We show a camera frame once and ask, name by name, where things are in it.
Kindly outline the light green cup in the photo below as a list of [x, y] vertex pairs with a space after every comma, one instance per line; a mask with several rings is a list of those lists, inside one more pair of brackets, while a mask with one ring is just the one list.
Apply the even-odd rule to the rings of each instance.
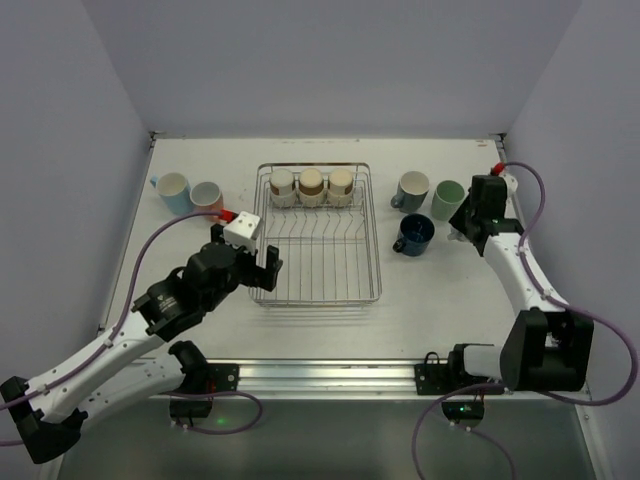
[[432, 199], [432, 217], [438, 221], [448, 221], [456, 213], [465, 197], [465, 189], [458, 182], [454, 180], [440, 182]]

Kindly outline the dark blue patterned mug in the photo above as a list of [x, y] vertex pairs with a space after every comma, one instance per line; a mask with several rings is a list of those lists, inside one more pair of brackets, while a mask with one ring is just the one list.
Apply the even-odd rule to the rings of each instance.
[[399, 224], [397, 238], [392, 245], [395, 253], [409, 257], [422, 255], [435, 236], [435, 225], [427, 216], [412, 213]]

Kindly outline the grey teal mug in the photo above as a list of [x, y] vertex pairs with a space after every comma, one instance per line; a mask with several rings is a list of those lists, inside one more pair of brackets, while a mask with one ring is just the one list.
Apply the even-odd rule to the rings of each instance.
[[390, 206], [406, 214], [415, 213], [422, 206], [429, 187], [429, 178], [424, 173], [408, 171], [400, 177], [396, 194], [390, 200]]

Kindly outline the salmon pink mug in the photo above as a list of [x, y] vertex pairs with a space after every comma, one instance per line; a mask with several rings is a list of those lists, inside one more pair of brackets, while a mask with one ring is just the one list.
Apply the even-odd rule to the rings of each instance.
[[220, 213], [224, 208], [224, 198], [220, 187], [211, 181], [205, 181], [194, 185], [190, 191], [190, 200], [193, 204], [193, 211], [198, 213], [208, 212], [207, 219], [217, 222]]

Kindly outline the light blue mug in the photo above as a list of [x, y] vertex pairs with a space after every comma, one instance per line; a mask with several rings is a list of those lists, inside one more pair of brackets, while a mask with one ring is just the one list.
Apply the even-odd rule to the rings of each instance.
[[160, 177], [152, 176], [150, 183], [174, 215], [183, 216], [193, 211], [190, 185], [184, 175], [171, 172]]

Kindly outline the cream brown cup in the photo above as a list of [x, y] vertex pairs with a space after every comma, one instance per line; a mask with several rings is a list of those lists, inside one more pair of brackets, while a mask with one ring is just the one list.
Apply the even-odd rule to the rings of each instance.
[[334, 169], [328, 178], [327, 200], [334, 207], [347, 206], [353, 196], [354, 176], [344, 168]]

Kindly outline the white grey mug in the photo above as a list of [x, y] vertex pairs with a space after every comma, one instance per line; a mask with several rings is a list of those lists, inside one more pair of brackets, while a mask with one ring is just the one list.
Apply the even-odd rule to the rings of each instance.
[[468, 242], [467, 237], [455, 228], [450, 229], [450, 233], [447, 235], [449, 241]]

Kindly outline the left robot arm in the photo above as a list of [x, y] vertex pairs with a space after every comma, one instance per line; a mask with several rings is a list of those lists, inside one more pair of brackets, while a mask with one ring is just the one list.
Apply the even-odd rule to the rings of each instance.
[[271, 292], [282, 267], [270, 246], [256, 262], [262, 220], [240, 213], [211, 228], [211, 240], [137, 300], [118, 322], [58, 366], [1, 386], [8, 411], [36, 464], [70, 450], [108, 410], [157, 394], [210, 399], [218, 390], [199, 349], [179, 335], [202, 322], [238, 286]]

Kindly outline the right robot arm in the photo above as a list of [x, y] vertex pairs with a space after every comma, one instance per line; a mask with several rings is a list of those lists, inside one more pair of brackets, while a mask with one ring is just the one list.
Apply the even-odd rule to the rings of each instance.
[[512, 391], [577, 392], [586, 380], [593, 321], [551, 302], [543, 274], [538, 289], [522, 260], [530, 249], [519, 220], [505, 216], [508, 188], [494, 175], [472, 177], [467, 198], [449, 220], [501, 282], [515, 320], [501, 346], [457, 344], [449, 354], [460, 377], [498, 380]]

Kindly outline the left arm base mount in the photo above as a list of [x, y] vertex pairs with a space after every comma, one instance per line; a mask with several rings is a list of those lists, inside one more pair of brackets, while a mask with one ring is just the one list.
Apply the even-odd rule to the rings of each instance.
[[[195, 373], [187, 374], [174, 393], [196, 395], [235, 391], [238, 379], [238, 364], [208, 363], [206, 367], [200, 367]], [[187, 421], [191, 426], [195, 424], [196, 420], [207, 418], [212, 409], [212, 399], [189, 400], [182, 397], [172, 397], [169, 403], [171, 419]]]

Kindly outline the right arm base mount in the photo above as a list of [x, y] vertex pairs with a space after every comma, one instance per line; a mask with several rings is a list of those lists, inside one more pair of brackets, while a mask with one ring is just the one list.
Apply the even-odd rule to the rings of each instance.
[[[463, 351], [467, 344], [456, 344], [444, 360], [435, 351], [428, 352], [424, 360], [414, 365], [414, 382], [419, 396], [443, 396], [474, 384], [496, 383], [486, 376], [476, 376], [464, 370]], [[441, 403], [445, 418], [454, 426], [472, 429], [484, 418], [485, 396], [500, 395], [501, 390], [476, 390], [471, 400], [449, 398]]]

